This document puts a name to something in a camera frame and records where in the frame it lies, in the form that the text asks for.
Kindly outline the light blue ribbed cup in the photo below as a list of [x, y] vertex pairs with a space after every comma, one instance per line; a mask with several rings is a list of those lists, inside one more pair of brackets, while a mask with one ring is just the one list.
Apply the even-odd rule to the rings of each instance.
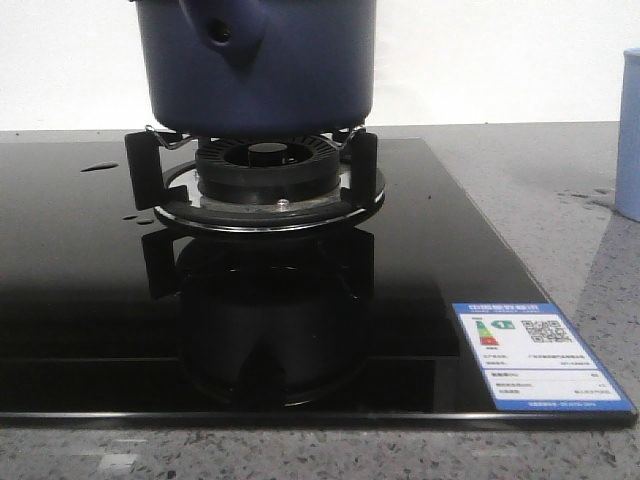
[[615, 206], [639, 221], [639, 48], [624, 51]]

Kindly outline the black pot support grate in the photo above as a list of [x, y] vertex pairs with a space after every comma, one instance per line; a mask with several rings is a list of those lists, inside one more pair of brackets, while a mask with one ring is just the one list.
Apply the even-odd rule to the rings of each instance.
[[[241, 204], [212, 199], [198, 188], [196, 151], [220, 139], [287, 139], [322, 136], [337, 148], [339, 185], [329, 193], [302, 201]], [[374, 215], [385, 198], [385, 179], [377, 166], [378, 138], [358, 126], [332, 136], [198, 138], [192, 160], [171, 169], [161, 165], [163, 149], [176, 150], [192, 136], [147, 127], [125, 137], [127, 160], [137, 209], [153, 209], [165, 225], [195, 232], [276, 234], [360, 223]]]

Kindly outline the dark blue cooking pot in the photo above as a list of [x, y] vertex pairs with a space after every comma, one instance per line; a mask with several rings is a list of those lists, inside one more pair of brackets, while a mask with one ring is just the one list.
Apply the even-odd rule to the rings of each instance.
[[373, 1], [138, 1], [151, 108], [212, 137], [323, 133], [373, 102]]

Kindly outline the black glass gas stove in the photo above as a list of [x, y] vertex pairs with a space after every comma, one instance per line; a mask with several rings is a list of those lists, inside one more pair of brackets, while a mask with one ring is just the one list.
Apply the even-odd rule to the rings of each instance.
[[119, 142], [1, 149], [5, 424], [587, 428], [494, 405], [455, 303], [552, 303], [418, 139], [381, 211], [279, 240], [136, 212]]

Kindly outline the blue energy label sticker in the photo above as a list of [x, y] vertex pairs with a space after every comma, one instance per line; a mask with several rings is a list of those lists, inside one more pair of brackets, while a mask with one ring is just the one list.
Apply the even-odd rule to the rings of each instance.
[[508, 412], [634, 406], [553, 303], [455, 303], [494, 405]]

